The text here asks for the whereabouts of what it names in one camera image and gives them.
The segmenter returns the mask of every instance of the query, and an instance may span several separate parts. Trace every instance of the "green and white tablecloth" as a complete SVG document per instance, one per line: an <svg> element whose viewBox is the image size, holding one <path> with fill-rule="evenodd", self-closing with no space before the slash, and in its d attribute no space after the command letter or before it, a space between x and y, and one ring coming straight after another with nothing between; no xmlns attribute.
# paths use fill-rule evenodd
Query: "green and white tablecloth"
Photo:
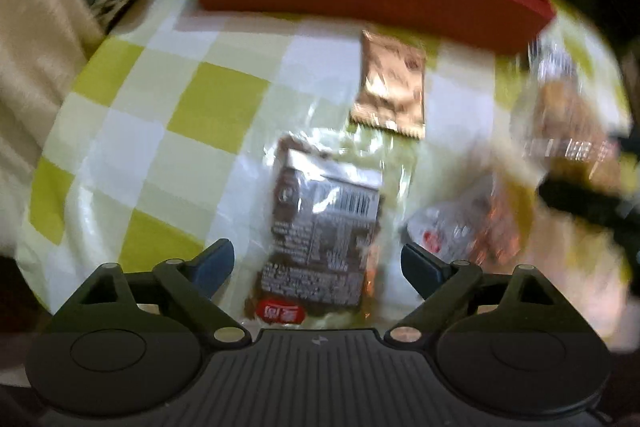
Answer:
<svg viewBox="0 0 640 427"><path fill-rule="evenodd" d="M266 149L287 131L345 127L363 27L138 0L79 75L36 170L17 262L38 298L56 311L98 264L144 271L220 237L236 248L232 286L248 290L259 267L246 253L263 225L250 210L270 191ZM574 56L603 120L628 128L618 67L597 32L561 6L549 31ZM477 176L472 150L508 142L524 75L511 58L391 32L429 57L426 139L381 142L413 163L409 215ZM383 260L388 317L419 300L401 276L399 245ZM241 306L222 299L232 315Z"/></svg>

